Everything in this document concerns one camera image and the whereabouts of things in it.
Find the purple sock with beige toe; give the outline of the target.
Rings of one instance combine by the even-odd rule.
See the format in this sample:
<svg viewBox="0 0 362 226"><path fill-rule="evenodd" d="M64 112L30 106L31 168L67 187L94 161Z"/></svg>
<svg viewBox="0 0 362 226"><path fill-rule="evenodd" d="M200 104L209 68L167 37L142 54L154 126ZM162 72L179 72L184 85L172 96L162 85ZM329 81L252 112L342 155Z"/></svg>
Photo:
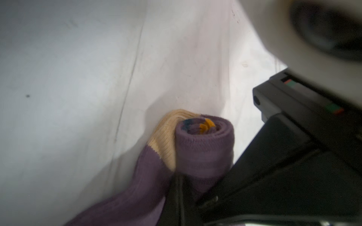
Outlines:
<svg viewBox="0 0 362 226"><path fill-rule="evenodd" d="M70 226L154 226L176 173L198 200L233 165L234 128L224 118L173 110L141 151L129 186L68 222Z"/></svg>

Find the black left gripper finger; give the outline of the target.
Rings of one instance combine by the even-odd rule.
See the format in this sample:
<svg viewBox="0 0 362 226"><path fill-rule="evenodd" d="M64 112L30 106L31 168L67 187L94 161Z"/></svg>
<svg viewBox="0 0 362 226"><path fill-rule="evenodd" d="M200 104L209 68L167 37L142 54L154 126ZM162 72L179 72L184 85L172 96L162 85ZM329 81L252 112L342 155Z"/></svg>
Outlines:
<svg viewBox="0 0 362 226"><path fill-rule="evenodd" d="M202 219L184 175L175 174L157 226L201 226Z"/></svg>

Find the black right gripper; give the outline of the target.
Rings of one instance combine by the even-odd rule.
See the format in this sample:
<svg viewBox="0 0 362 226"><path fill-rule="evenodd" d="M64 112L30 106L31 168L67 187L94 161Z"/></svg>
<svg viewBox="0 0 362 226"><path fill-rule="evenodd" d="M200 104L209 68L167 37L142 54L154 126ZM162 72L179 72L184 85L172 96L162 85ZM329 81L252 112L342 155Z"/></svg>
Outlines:
<svg viewBox="0 0 362 226"><path fill-rule="evenodd" d="M204 223L359 226L362 112L285 69L253 89L263 127L198 202Z"/></svg>

